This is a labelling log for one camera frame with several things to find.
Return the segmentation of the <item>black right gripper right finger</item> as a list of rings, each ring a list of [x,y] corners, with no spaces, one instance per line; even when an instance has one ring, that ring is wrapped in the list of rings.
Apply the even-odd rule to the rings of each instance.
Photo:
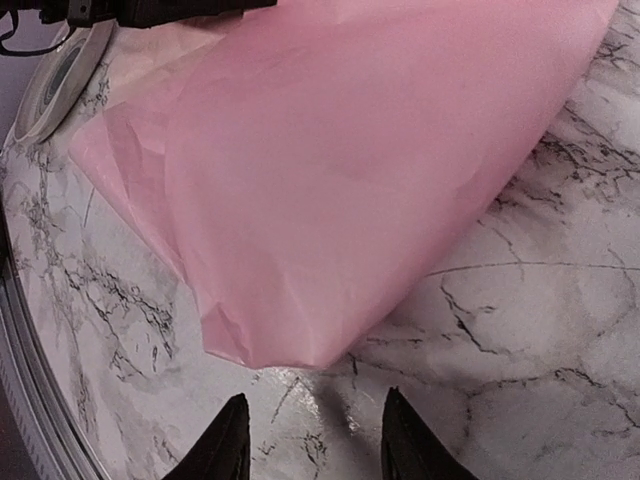
[[[389,389],[383,409],[381,472],[391,480],[477,480],[397,387]]]

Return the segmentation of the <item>pink wrapping paper sheet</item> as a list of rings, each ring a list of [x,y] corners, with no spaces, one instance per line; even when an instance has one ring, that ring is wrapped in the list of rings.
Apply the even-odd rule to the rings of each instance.
[[[613,1],[281,1],[69,153],[192,289],[204,349],[323,368],[508,183]]]

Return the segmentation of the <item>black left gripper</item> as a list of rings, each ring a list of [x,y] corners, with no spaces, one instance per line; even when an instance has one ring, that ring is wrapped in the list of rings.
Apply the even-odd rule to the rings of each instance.
[[[275,6],[277,0],[83,0],[38,1],[44,23],[66,21],[70,26],[90,27],[116,20],[128,28],[150,28],[195,17]]]

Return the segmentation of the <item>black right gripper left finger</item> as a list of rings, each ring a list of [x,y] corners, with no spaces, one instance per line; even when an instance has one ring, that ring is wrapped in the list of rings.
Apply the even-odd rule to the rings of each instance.
[[[167,480],[249,480],[249,404],[231,397]]]

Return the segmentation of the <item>aluminium front rail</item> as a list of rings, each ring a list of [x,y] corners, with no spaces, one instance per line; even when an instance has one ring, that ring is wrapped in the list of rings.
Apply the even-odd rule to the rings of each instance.
[[[46,358],[1,219],[1,385],[38,479],[108,479]]]

